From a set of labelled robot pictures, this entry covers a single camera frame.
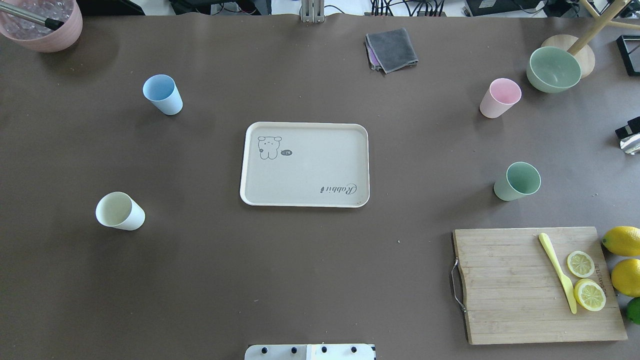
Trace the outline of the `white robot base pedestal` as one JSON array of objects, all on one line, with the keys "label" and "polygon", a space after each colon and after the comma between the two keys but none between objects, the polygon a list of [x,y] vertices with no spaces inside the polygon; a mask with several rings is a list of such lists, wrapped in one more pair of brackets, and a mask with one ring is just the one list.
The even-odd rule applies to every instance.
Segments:
[{"label": "white robot base pedestal", "polygon": [[366,343],[255,344],[245,360],[375,360],[375,346]]}]

